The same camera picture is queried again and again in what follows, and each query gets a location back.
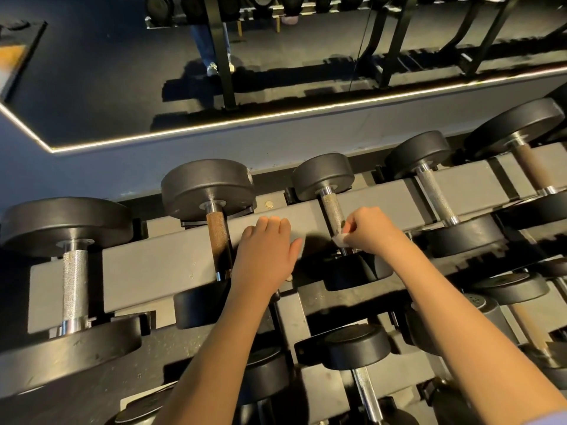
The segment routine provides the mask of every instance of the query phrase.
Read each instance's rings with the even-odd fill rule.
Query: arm
[[[262,216],[245,229],[221,317],[154,425],[230,425],[246,362],[272,294],[291,274],[302,241],[287,219]]]
[[[520,425],[567,410],[538,368],[433,266],[379,208],[360,208],[345,242],[382,256],[417,305],[451,373],[487,425]]]

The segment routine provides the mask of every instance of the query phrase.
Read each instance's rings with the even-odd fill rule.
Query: white sneaker
[[[231,63],[230,61],[229,61],[229,70],[230,70],[230,74],[234,73],[237,70],[234,67],[234,64]],[[209,67],[207,67],[207,76],[209,76],[209,78],[211,76],[218,76],[218,67],[214,62],[210,63]]]

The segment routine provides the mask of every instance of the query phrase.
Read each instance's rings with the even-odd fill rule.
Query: person's left arm
[[[270,297],[291,274],[302,241],[287,219],[262,216],[242,234],[221,317],[154,425],[230,425],[248,355]]]

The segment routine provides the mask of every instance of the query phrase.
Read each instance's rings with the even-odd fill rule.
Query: hand
[[[260,216],[255,227],[242,233],[232,268],[230,294],[258,298],[267,304],[287,279],[301,250],[303,240],[290,244],[291,224],[287,219]]]
[[[407,237],[379,207],[361,207],[346,218],[344,242],[355,249],[384,256],[393,242]]]

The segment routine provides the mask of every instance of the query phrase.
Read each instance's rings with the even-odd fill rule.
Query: forearm
[[[250,348],[267,304],[230,297],[223,313],[177,382],[155,425],[229,425]]]
[[[406,285],[452,374],[486,424],[522,424],[567,408],[535,365],[406,236],[393,241],[383,257]]]

